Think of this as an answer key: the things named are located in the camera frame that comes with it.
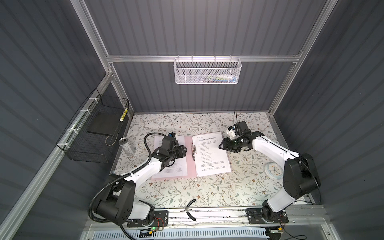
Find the stack of printed papers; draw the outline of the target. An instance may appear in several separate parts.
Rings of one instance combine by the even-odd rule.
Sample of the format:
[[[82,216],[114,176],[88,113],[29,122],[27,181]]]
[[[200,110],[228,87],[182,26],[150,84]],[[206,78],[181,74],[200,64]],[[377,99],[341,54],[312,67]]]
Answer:
[[[192,136],[198,177],[230,173],[232,171],[227,152],[219,149],[222,140],[221,132]]]

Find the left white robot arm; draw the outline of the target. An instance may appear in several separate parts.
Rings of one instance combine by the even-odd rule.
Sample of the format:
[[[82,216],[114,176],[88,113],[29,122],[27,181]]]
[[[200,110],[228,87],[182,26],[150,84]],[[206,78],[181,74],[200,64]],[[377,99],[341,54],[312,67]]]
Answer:
[[[161,146],[153,152],[147,144],[147,137],[162,136]],[[164,168],[172,166],[176,159],[187,155],[187,148],[180,145],[175,133],[168,135],[149,133],[144,137],[148,159],[123,175],[111,174],[105,186],[92,198],[88,206],[88,216],[97,223],[114,223],[122,226],[127,221],[135,221],[149,226],[155,218],[155,207],[144,201],[135,201],[136,188]]]

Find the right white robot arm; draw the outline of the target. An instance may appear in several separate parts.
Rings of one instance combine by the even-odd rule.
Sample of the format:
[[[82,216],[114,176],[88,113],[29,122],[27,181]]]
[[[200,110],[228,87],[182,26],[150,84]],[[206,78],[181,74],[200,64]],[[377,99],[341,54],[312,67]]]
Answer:
[[[262,218],[272,223],[283,216],[283,211],[302,196],[319,189],[321,181],[314,159],[309,154],[290,151],[271,141],[263,133],[252,132],[242,121],[227,129],[219,149],[232,153],[255,150],[269,157],[282,169],[283,187],[263,202]]]

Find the metal folder clip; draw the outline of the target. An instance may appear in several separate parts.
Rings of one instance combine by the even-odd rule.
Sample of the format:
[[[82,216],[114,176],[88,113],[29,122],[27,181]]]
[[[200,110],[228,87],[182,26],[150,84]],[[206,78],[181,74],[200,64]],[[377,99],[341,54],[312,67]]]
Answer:
[[[196,160],[195,155],[197,152],[196,152],[196,146],[193,143],[191,143],[191,151],[192,151],[192,158],[195,161]]]

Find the pink file folder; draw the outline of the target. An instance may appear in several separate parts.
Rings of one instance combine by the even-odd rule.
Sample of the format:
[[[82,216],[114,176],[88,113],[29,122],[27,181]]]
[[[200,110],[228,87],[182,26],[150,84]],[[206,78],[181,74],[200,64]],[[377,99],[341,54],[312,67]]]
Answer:
[[[188,175],[181,178],[195,178],[197,176],[195,161],[192,158],[191,143],[192,143],[192,137],[185,136],[185,147],[188,149],[187,156],[186,156]]]

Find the printed white paper sheet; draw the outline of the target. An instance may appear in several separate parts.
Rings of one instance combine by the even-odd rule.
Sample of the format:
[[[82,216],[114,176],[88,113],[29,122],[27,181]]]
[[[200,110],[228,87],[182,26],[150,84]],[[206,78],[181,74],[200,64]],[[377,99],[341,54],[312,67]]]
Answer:
[[[161,136],[154,137],[154,148],[161,146],[162,139],[163,137]],[[176,135],[176,139],[179,142],[179,146],[185,146],[185,136]],[[187,157],[176,159],[175,162],[172,163],[172,166],[165,167],[161,172],[153,175],[152,180],[174,179],[185,177],[188,175]]]

